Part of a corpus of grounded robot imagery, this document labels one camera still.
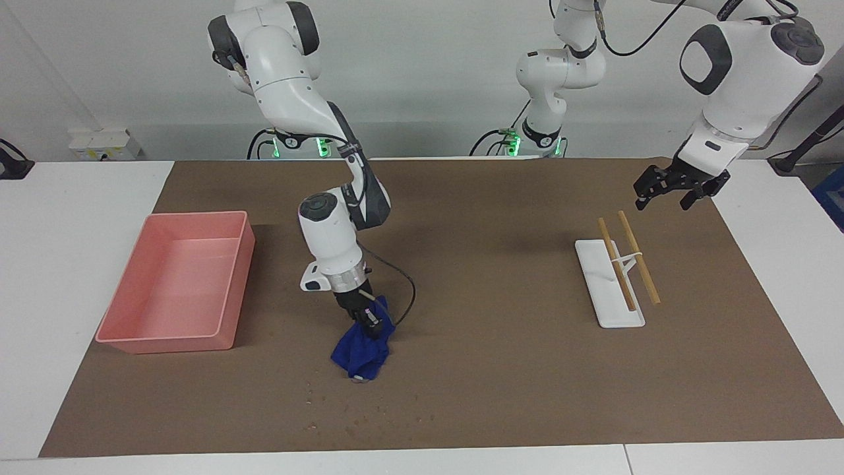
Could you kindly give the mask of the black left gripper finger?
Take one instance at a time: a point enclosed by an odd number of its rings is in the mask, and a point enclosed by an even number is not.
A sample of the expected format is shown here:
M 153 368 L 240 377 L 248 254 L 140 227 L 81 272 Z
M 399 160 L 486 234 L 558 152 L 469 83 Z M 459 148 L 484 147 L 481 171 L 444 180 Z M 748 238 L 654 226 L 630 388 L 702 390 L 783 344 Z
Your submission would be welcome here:
M 671 166 L 665 169 L 656 165 L 648 166 L 633 184 L 637 197 L 635 204 L 637 210 L 645 210 L 653 198 L 672 191 L 673 185 L 671 182 L 675 181 L 676 178 L 677 174 Z
M 730 174 L 719 174 L 717 177 L 713 177 L 712 179 L 706 181 L 698 181 L 696 179 L 687 179 L 684 182 L 683 189 L 687 189 L 688 192 L 685 193 L 685 196 L 679 201 L 679 205 L 682 210 L 690 210 L 697 201 L 700 199 L 704 199 L 705 197 L 715 197 L 727 181 L 730 180 Z

